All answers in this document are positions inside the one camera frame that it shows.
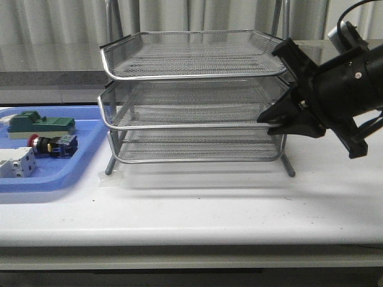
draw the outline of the white table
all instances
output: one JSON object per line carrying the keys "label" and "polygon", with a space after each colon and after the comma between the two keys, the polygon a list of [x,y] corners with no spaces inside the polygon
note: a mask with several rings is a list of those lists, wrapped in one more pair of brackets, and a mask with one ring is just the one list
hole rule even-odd
{"label": "white table", "polygon": [[105,141],[74,186],[0,193],[0,269],[383,266],[381,249],[338,246],[383,243],[382,140],[350,160],[332,132],[289,136],[295,178],[280,161],[118,164],[108,177]]}

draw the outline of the blue component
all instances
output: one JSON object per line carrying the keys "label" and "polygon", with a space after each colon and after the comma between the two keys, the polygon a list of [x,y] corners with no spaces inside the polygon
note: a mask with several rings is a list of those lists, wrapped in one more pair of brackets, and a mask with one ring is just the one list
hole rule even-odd
{"label": "blue component", "polygon": [[55,157],[71,157],[77,150],[77,136],[65,135],[59,138],[52,149],[52,155]]}

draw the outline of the metal mesh tray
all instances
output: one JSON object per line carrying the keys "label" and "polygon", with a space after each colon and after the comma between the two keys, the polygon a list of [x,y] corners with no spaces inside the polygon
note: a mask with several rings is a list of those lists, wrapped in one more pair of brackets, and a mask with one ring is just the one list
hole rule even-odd
{"label": "metal mesh tray", "polygon": [[254,30],[141,32],[101,47],[115,80],[258,77],[285,71],[271,55],[281,40]]}
{"label": "metal mesh tray", "polygon": [[284,150],[284,136],[267,129],[145,129],[111,131],[113,155],[123,163],[172,161],[273,161]]}
{"label": "metal mesh tray", "polygon": [[286,89],[278,77],[127,81],[98,101],[124,163],[271,161],[285,137],[269,136],[257,118]]}
{"label": "metal mesh tray", "polygon": [[261,112],[286,91],[278,77],[116,82],[99,96],[114,130],[269,127]]}

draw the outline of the electrical relay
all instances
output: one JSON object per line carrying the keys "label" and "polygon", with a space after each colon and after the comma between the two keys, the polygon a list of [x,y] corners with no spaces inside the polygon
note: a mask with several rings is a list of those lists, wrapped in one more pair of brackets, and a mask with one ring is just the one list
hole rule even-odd
{"label": "electrical relay", "polygon": [[0,149],[0,178],[27,178],[35,167],[35,153],[32,148]]}
{"label": "electrical relay", "polygon": [[27,139],[34,133],[53,138],[72,134],[75,131],[73,118],[41,117],[37,111],[25,111],[15,115],[10,119],[9,124],[10,139]]}

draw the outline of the cable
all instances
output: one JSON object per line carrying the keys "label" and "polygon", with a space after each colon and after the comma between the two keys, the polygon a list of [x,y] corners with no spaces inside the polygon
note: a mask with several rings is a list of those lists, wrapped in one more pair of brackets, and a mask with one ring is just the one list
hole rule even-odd
{"label": "cable", "polygon": [[339,35],[339,39],[341,40],[342,44],[343,44],[347,49],[350,49],[351,46],[350,46],[349,42],[347,41],[346,37],[345,37],[345,36],[343,35],[343,33],[342,33],[342,30],[341,30],[341,23],[342,23],[342,20],[343,20],[344,17],[345,17],[350,11],[352,11],[353,9],[357,8],[357,7],[360,6],[360,5],[363,5],[363,4],[365,4],[365,3],[372,2],[372,1],[380,1],[380,0],[362,0],[362,1],[358,2],[358,3],[355,3],[354,5],[352,5],[352,6],[350,6],[350,7],[348,7],[348,8],[346,9],[346,11],[344,11],[344,12],[341,14],[341,16],[339,17],[339,20],[338,20],[338,22],[337,22],[337,24],[336,24],[336,31],[337,31],[337,33],[338,33],[338,35]]}

